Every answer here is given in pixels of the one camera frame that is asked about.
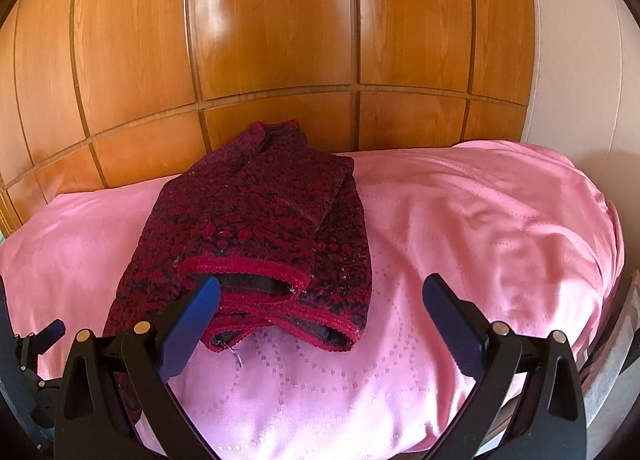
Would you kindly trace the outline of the dark red floral garment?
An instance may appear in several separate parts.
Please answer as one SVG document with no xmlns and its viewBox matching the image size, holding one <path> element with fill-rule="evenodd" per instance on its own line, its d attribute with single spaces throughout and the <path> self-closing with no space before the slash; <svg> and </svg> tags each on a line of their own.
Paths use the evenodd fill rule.
<svg viewBox="0 0 640 460">
<path fill-rule="evenodd" d="M 104 326 L 152 321 L 220 284 L 213 352 L 277 327 L 330 352 L 362 337 L 372 266 L 352 157 L 313 149 L 295 121 L 255 122 L 160 190 Z"/>
</svg>

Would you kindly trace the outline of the pink bedspread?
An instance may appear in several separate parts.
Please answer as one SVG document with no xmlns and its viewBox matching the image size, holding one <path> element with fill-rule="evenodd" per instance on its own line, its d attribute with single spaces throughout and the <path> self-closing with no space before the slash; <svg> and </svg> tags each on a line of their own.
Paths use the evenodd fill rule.
<svg viewBox="0 0 640 460">
<path fill-rule="evenodd" d="M 444 278 L 492 321 L 581 352 L 624 265 L 612 204 L 567 158 L 504 141 L 354 157 L 372 261 L 361 339 L 329 352 L 276 327 L 199 345 L 171 382 L 225 459 L 388 459 L 431 447 L 472 390 L 422 304 Z"/>
</svg>

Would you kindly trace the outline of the wooden headboard panelling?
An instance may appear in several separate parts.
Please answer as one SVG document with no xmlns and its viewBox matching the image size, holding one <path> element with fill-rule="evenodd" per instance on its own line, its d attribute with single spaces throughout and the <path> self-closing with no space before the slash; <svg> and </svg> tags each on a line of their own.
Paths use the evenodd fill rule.
<svg viewBox="0 0 640 460">
<path fill-rule="evenodd" d="M 249 124 L 325 151 L 522 135 L 534 0 L 1 0 L 1 232 Z"/>
</svg>

